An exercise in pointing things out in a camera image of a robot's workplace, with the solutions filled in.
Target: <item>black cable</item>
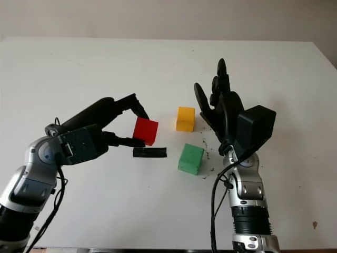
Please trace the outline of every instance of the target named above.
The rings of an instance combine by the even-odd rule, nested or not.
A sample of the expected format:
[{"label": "black cable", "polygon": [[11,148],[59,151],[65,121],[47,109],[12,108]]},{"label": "black cable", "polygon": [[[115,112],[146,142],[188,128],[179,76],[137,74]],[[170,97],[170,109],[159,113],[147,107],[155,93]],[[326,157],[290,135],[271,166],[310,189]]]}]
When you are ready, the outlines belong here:
[{"label": "black cable", "polygon": [[216,211],[215,211],[214,218],[216,217],[217,212],[219,211],[220,206],[222,205],[222,202],[223,202],[223,200],[224,200],[225,197],[226,197],[227,191],[228,191],[228,188],[226,187],[226,190],[225,190],[225,192],[223,193],[222,199],[220,200],[220,203],[219,203],[219,205],[218,205],[218,207],[217,207],[217,209],[216,209]]},{"label": "black cable", "polygon": [[44,222],[42,228],[40,229],[40,231],[35,236],[34,240],[32,241],[31,245],[27,249],[26,253],[29,253],[33,249],[35,244],[41,239],[41,237],[43,236],[43,234],[47,230],[48,226],[50,225],[50,223],[54,219],[54,217],[55,217],[55,215],[56,215],[56,213],[57,213],[57,211],[58,211],[58,209],[61,205],[61,202],[63,200],[64,192],[65,192],[66,179],[64,178],[64,174],[63,174],[63,171],[61,169],[61,166],[57,167],[57,171],[58,171],[58,174],[60,175],[60,180],[61,180],[61,189],[59,190],[60,197],[59,197],[58,201],[54,203],[53,211],[51,212],[51,214],[48,216],[48,218]]},{"label": "black cable", "polygon": [[233,167],[239,165],[241,162],[243,162],[244,160],[246,160],[248,157],[250,157],[252,154],[250,155],[246,155],[242,158],[240,158],[239,160],[237,160],[235,163],[232,163],[230,165],[228,165],[226,168],[224,168],[217,176],[217,178],[214,181],[213,184],[213,189],[212,189],[212,196],[211,196],[211,249],[212,249],[212,253],[217,253],[217,248],[216,248],[216,237],[215,237],[215,212],[214,212],[214,202],[215,202],[215,192],[216,192],[216,187],[217,184],[219,183],[219,181],[221,180],[221,178],[225,175],[225,173],[227,171],[229,171],[230,169],[232,169]]},{"label": "black cable", "polygon": [[[67,178],[65,178],[64,181],[65,181],[64,186],[66,186],[66,185],[68,184],[68,181],[69,181],[69,180],[68,180]],[[61,193],[61,190],[62,190],[62,188],[60,188],[60,189],[57,191],[57,194],[55,195],[55,198],[54,198],[54,207],[56,206],[57,199],[58,199],[58,196],[59,196],[60,193]]]}]

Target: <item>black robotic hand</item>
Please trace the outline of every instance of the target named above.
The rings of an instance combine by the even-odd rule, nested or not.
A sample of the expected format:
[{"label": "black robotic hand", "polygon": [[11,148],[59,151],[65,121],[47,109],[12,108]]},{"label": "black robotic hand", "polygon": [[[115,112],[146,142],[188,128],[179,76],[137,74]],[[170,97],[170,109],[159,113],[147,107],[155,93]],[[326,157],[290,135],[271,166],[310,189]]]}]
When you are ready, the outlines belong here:
[{"label": "black robotic hand", "polygon": [[226,64],[217,65],[217,76],[212,82],[210,105],[198,83],[194,92],[201,109],[201,117],[214,130],[221,145],[219,154],[234,148],[237,158],[257,151],[272,135],[276,112],[261,105],[245,110],[237,93],[231,91]]},{"label": "black robotic hand", "polygon": [[49,146],[57,154],[60,165],[73,165],[95,159],[108,151],[108,146],[119,145],[144,147],[145,143],[135,138],[120,138],[115,133],[102,131],[123,111],[131,109],[138,117],[148,119],[144,108],[131,94],[115,101],[113,98],[102,98],[79,114],[60,124],[45,128],[51,137]]}]

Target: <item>robot finger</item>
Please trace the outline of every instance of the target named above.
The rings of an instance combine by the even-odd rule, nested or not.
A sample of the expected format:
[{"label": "robot finger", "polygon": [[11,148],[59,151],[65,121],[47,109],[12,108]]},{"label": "robot finger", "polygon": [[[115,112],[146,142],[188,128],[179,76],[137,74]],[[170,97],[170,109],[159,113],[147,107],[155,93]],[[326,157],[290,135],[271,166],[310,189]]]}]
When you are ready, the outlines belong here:
[{"label": "robot finger", "polygon": [[118,101],[115,101],[115,106],[121,111],[131,109],[132,112],[136,114],[138,117],[147,120],[149,119],[146,111],[144,110],[143,106],[138,101],[136,94],[134,93]]},{"label": "robot finger", "polygon": [[109,146],[118,147],[119,145],[128,147],[145,147],[145,143],[134,138],[121,138],[112,132],[103,132],[105,140]]}]

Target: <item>wooden block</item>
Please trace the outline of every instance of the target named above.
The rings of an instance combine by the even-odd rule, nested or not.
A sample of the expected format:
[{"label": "wooden block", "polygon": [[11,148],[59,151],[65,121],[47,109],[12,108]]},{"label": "wooden block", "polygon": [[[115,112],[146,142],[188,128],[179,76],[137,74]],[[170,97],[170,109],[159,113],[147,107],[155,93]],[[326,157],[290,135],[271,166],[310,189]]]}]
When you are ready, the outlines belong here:
[{"label": "wooden block", "polygon": [[178,107],[177,131],[193,132],[194,129],[194,108]]},{"label": "wooden block", "polygon": [[197,175],[203,154],[204,149],[185,144],[179,159],[178,169],[189,174]]},{"label": "wooden block", "polygon": [[152,146],[156,139],[158,122],[137,118],[133,138],[144,141],[146,145]]}]

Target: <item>red cube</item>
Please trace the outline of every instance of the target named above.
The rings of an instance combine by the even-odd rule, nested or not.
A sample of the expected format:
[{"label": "red cube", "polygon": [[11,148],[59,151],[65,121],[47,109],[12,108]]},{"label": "red cube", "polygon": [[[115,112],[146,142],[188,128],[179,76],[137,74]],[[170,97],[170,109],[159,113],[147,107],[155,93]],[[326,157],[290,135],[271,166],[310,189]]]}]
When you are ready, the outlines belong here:
[{"label": "red cube", "polygon": [[152,146],[156,139],[158,122],[137,118],[133,138],[144,141],[146,145]]}]

